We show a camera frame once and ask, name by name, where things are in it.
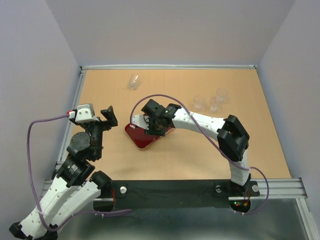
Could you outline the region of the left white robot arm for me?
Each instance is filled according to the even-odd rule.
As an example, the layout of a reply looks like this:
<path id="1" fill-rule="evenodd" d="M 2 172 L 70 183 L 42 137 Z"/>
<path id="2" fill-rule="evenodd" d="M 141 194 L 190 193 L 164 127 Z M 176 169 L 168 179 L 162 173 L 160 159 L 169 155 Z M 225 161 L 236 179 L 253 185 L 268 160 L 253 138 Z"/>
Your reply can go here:
<path id="1" fill-rule="evenodd" d="M 66 148 L 67 157 L 52 184 L 35 208 L 9 231 L 22 240 L 55 240 L 58 231 L 91 200 L 111 193 L 112 180 L 102 171 L 94 172 L 95 162 L 102 157 L 103 133 L 118 125 L 112 106 L 101 110 L 105 120 L 95 115 L 93 105 L 83 104 L 65 116 L 83 130 L 75 133 Z"/>

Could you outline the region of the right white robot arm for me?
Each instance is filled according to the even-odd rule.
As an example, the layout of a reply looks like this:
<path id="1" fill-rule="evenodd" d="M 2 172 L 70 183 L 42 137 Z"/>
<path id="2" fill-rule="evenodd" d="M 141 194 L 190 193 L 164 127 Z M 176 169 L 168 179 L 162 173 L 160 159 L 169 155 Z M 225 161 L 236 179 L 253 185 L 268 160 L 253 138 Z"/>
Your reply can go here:
<path id="1" fill-rule="evenodd" d="M 165 136 L 167 128 L 203 134 L 229 162 L 231 192 L 242 195 L 248 191 L 250 136 L 236 116 L 211 117 L 191 112 L 184 105 L 170 103 L 164 107 L 153 99 L 141 111 L 143 115 L 134 115 L 131 120 L 147 135 Z"/>

